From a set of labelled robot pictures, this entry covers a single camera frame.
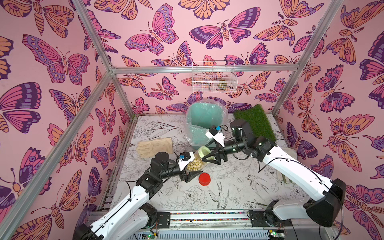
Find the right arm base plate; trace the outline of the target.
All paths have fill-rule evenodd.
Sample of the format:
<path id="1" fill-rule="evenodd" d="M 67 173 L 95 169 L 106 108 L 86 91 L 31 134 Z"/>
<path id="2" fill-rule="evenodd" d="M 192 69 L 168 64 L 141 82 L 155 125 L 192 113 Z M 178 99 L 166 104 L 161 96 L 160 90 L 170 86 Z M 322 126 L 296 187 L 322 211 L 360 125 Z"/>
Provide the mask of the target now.
<path id="1" fill-rule="evenodd" d="M 272 211 L 261 211 L 261 210 L 248 210 L 247 216 L 251 221 L 252 227 L 271 227 L 278 228 L 291 227 L 292 222 L 290 220 L 280 220 L 274 215 Z"/>

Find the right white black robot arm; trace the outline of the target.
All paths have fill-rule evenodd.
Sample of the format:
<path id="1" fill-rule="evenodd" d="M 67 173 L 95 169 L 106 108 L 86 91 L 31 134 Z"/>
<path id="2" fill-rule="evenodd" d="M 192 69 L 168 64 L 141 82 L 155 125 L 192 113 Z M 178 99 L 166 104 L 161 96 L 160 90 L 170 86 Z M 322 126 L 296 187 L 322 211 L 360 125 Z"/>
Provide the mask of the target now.
<path id="1" fill-rule="evenodd" d="M 340 180 L 331 180 L 316 173 L 298 162 L 266 137 L 254 135 L 250 124 L 243 120 L 235 120 L 230 124 L 233 138 L 226 140 L 222 128 L 211 126 L 206 130 L 210 139 L 208 146 L 215 148 L 202 160 L 220 165 L 228 160 L 229 154 L 242 152 L 248 157 L 272 167 L 297 184 L 308 195 L 297 201 L 272 201 L 263 215 L 270 226 L 291 219 L 311 219 L 316 224 L 330 228 L 338 214 L 343 210 L 346 195 L 346 184 Z"/>

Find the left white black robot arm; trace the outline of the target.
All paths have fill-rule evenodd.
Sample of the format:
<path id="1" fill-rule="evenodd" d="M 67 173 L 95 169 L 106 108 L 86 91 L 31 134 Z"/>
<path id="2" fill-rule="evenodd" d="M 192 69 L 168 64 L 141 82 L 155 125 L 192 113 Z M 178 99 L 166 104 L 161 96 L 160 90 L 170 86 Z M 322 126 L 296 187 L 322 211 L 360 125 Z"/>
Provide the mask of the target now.
<path id="1" fill-rule="evenodd" d="M 193 152 L 183 152 L 174 161 L 166 152 L 155 154 L 128 195 L 89 226 L 81 224 L 76 227 L 73 239 L 126 240 L 139 229 L 154 227 L 158 222 L 158 210 L 149 204 L 149 200 L 173 176 L 179 176 L 186 183 L 199 176 L 201 171 L 187 173 L 187 166 L 198 156 Z"/>

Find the green lid peanut jar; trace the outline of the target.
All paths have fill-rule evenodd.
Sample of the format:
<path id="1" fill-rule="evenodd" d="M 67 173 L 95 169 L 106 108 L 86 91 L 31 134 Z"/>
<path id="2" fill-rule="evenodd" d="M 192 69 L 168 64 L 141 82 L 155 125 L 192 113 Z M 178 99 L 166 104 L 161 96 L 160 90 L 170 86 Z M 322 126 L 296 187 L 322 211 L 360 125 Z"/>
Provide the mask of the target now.
<path id="1" fill-rule="evenodd" d="M 186 166 L 186 169 L 189 172 L 201 171 L 207 165 L 208 163 L 203 162 L 199 155 L 195 155 L 194 160 L 188 163 L 188 165 Z"/>

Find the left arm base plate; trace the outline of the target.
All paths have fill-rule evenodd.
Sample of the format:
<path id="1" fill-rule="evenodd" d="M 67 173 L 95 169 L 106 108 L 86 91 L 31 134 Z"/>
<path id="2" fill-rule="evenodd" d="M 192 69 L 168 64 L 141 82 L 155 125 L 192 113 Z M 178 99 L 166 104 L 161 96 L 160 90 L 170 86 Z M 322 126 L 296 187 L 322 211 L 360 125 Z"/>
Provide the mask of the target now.
<path id="1" fill-rule="evenodd" d="M 149 215 L 149 220 L 146 229 L 169 229 L 171 223 L 171 213 L 170 212 L 160 212 L 156 214 Z"/>

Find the red jar lid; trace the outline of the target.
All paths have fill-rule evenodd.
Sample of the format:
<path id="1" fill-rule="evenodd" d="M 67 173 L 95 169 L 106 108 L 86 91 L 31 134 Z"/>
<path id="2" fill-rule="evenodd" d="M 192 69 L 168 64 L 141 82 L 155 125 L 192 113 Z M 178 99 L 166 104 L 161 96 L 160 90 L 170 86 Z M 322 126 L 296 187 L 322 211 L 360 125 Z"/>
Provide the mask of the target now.
<path id="1" fill-rule="evenodd" d="M 200 174 L 199 183 L 202 186 L 208 186 L 211 183 L 211 176 L 208 173 Z"/>

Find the light green jar lid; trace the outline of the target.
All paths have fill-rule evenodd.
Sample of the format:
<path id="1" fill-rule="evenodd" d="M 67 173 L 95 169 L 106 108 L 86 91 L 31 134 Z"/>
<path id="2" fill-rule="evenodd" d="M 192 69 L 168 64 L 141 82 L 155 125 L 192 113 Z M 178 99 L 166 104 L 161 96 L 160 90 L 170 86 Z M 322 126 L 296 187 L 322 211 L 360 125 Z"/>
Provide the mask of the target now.
<path id="1" fill-rule="evenodd" d="M 207 161 L 207 160 L 215 160 L 215 156 L 210 156 L 208 158 L 205 158 L 204 157 L 208 154 L 210 154 L 212 151 L 205 147 L 205 146 L 202 146 L 200 147 L 198 150 L 197 150 L 197 155 L 198 157 L 200 157 L 203 161 Z"/>

